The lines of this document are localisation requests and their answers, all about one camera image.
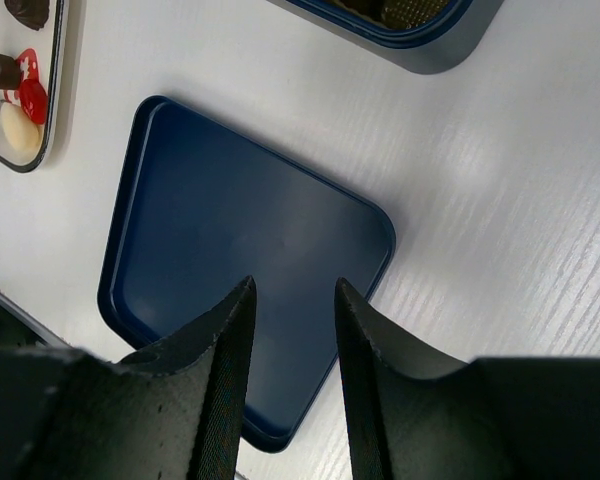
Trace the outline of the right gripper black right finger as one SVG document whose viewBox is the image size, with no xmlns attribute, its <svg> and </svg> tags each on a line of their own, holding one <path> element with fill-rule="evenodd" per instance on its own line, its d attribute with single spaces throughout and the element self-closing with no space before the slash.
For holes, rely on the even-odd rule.
<svg viewBox="0 0 600 480">
<path fill-rule="evenodd" d="M 600 358 L 463 362 L 346 280 L 335 326 L 357 479 L 600 479 Z"/>
</svg>

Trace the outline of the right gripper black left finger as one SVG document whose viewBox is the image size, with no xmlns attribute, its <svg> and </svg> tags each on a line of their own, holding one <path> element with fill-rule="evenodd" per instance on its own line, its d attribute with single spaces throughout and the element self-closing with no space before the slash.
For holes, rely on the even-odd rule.
<svg viewBox="0 0 600 480">
<path fill-rule="evenodd" d="M 232 479 L 257 293 L 111 363 L 0 293 L 0 479 Z"/>
</svg>

